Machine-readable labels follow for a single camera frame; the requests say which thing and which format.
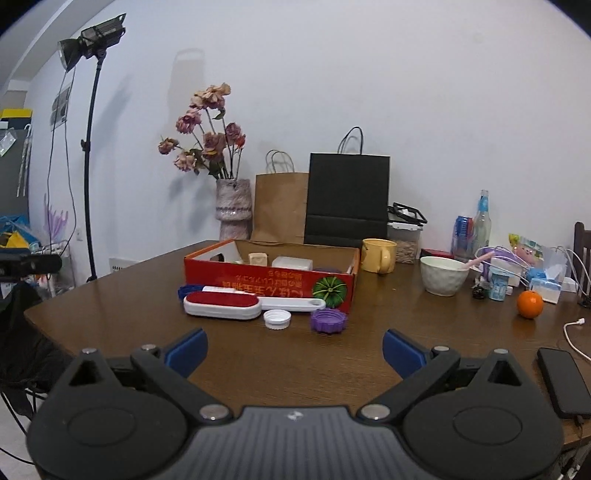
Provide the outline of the dark blue ridged cap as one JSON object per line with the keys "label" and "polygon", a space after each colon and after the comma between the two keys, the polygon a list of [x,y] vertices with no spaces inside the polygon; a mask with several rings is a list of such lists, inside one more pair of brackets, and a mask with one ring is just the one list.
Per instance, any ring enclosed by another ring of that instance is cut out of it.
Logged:
{"label": "dark blue ridged cap", "polygon": [[204,285],[199,284],[186,284],[182,285],[177,289],[177,296],[180,301],[183,301],[184,298],[194,292],[199,292],[204,289]]}

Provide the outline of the red white lint brush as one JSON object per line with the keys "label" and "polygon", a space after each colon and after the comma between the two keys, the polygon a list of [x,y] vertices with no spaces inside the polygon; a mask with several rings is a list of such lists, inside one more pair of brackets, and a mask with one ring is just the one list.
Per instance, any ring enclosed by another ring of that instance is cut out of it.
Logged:
{"label": "red white lint brush", "polygon": [[318,298],[259,297],[249,293],[197,291],[186,295],[182,306],[190,316],[247,321],[258,318],[263,311],[311,313],[325,308],[327,304]]}

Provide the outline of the purple ridged cap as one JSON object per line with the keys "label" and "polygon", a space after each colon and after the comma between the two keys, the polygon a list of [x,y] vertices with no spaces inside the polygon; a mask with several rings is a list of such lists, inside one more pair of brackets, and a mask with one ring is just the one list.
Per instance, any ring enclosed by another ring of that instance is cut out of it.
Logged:
{"label": "purple ridged cap", "polygon": [[311,330],[318,333],[337,334],[348,326],[348,315],[344,312],[324,308],[311,313]]}

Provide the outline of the white ridged cap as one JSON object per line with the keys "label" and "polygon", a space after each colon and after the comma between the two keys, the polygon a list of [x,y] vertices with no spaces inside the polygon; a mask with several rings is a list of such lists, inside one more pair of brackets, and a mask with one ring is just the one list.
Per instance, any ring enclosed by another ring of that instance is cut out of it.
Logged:
{"label": "white ridged cap", "polygon": [[270,330],[284,330],[290,327],[291,314],[287,310],[273,309],[263,313],[264,326]]}

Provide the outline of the blue white jar lid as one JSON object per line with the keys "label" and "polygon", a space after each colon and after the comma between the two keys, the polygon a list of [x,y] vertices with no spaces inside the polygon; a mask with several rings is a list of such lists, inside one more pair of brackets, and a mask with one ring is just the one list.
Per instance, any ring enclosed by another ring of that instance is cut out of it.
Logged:
{"label": "blue white jar lid", "polygon": [[330,267],[330,266],[318,266],[314,268],[314,271],[317,272],[325,272],[325,273],[335,273],[335,274],[342,274],[346,273],[346,270],[339,269],[337,267]]}

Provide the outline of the beige cube container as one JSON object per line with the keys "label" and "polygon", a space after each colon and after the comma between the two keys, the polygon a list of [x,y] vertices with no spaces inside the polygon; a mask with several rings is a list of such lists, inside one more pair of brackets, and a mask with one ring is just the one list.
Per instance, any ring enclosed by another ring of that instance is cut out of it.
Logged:
{"label": "beige cube container", "polygon": [[253,266],[266,267],[269,265],[269,256],[265,252],[249,253],[249,264]]}

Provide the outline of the white plastic pill bottle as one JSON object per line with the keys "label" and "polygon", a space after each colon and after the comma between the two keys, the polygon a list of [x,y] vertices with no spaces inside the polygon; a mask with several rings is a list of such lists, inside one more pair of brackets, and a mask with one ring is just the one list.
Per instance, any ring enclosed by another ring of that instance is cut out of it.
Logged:
{"label": "white plastic pill bottle", "polygon": [[314,262],[311,259],[277,256],[271,263],[273,268],[283,268],[291,270],[311,271],[314,269]]}

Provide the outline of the white floor box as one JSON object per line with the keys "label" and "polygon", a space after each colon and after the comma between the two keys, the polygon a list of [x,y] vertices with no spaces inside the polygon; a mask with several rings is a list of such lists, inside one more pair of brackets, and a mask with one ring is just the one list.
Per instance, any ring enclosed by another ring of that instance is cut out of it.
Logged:
{"label": "white floor box", "polygon": [[109,269],[110,269],[111,273],[121,271],[121,270],[128,268],[130,266],[133,266],[135,264],[137,264],[137,261],[135,261],[135,260],[128,260],[128,259],[122,259],[122,258],[110,258],[109,259]]}

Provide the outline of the yellow mug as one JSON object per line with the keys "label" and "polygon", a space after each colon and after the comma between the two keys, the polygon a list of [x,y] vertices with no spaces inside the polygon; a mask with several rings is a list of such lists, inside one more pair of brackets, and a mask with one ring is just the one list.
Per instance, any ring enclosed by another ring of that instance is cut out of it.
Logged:
{"label": "yellow mug", "polygon": [[396,266],[397,243],[386,239],[367,238],[362,242],[363,271],[387,275]]}

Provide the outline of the blue soda can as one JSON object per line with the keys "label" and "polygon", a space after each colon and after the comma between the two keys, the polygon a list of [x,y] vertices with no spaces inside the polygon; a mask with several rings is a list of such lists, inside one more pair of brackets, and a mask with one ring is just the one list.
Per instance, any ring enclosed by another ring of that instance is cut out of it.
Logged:
{"label": "blue soda can", "polygon": [[472,256],[474,221],[469,216],[458,216],[454,223],[451,253],[456,259]]}

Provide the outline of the clear food container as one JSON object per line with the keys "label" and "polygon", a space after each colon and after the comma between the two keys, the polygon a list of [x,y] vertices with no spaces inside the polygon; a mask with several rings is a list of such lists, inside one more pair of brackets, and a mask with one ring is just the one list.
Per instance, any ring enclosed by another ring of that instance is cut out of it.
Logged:
{"label": "clear food container", "polygon": [[421,233],[428,224],[415,207],[393,202],[388,206],[388,239],[397,244],[396,262],[414,264],[420,251]]}

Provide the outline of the clear glass bottle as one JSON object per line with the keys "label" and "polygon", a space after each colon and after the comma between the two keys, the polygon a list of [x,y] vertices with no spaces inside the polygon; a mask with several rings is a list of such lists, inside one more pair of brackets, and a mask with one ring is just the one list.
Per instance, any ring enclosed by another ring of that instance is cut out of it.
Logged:
{"label": "clear glass bottle", "polygon": [[489,213],[489,191],[482,190],[478,202],[477,213],[473,219],[473,254],[489,245],[492,221]]}

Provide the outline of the tissue pack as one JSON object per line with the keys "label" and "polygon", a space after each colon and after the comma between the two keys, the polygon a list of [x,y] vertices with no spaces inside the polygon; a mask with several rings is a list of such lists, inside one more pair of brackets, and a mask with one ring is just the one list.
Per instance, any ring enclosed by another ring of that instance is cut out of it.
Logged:
{"label": "tissue pack", "polygon": [[559,302],[562,286],[553,280],[533,278],[529,289],[539,294],[546,303],[556,305]]}

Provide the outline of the pink ceramic vase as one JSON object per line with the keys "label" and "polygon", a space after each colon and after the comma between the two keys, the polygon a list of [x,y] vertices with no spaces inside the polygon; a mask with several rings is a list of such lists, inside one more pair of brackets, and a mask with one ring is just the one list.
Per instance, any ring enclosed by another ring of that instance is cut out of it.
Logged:
{"label": "pink ceramic vase", "polygon": [[252,187],[248,179],[216,181],[215,218],[219,239],[247,240],[252,233]]}

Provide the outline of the studio light on stand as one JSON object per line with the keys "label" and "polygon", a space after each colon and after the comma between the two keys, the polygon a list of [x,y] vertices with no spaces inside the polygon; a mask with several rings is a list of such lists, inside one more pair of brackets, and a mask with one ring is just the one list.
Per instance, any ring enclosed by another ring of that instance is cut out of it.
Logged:
{"label": "studio light on stand", "polygon": [[81,150],[84,155],[84,227],[89,264],[89,276],[87,282],[92,282],[97,279],[90,207],[90,159],[97,90],[108,49],[117,45],[126,33],[125,19],[126,14],[121,13],[99,24],[83,29],[76,38],[68,38],[58,42],[57,51],[65,73],[72,71],[82,59],[94,58],[96,60],[95,73],[89,99],[85,137],[80,142]]}

